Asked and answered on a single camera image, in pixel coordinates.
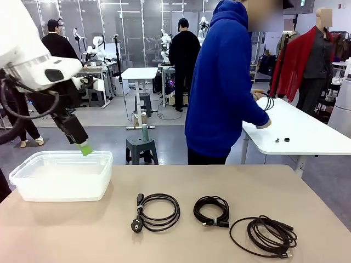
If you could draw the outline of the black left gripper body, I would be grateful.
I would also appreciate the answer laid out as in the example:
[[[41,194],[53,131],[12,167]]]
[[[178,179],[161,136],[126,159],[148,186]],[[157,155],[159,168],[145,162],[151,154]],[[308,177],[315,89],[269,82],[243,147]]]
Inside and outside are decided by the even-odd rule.
[[[31,116],[31,119],[50,115],[55,121],[57,115],[73,115],[69,110],[75,104],[75,98],[71,93],[47,90],[46,92],[27,93],[27,98],[38,113],[36,116]]]

